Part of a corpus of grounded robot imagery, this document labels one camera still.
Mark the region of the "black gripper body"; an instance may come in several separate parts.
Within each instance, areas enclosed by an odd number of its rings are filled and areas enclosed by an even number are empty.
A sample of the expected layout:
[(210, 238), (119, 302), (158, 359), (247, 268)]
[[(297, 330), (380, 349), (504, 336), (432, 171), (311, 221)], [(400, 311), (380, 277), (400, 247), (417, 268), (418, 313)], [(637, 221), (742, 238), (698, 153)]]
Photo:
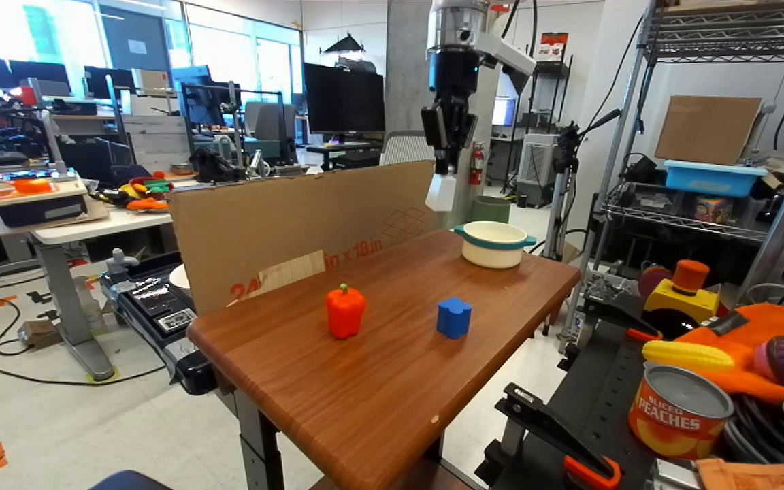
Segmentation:
[(436, 151), (460, 151), (473, 128), (468, 98), (477, 94), (477, 54), (437, 49), (428, 58), (432, 104), (422, 110), (424, 138)]

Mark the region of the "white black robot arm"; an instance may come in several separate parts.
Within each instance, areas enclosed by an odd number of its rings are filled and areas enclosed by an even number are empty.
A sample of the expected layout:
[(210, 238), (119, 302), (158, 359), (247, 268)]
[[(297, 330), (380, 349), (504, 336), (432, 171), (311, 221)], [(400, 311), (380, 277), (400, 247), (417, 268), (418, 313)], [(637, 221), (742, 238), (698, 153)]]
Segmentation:
[(462, 224), (481, 192), (497, 76), (522, 89), (535, 69), (535, 58), (507, 39), (517, 11), (519, 0), (432, 0), (428, 11), (432, 102), (418, 118), (436, 159), (428, 208), (445, 227)]

